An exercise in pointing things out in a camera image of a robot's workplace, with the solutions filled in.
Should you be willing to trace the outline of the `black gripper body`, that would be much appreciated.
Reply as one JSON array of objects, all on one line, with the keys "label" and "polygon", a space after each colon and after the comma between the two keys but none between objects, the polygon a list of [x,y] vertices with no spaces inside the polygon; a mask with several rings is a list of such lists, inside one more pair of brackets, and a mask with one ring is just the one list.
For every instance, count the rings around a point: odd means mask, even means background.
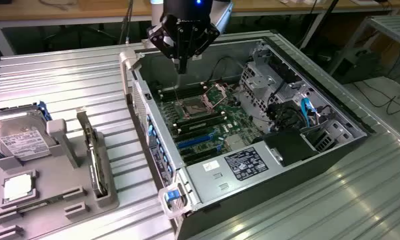
[{"label": "black gripper body", "polygon": [[213,0],[165,0],[162,22],[178,19],[211,24]]}]

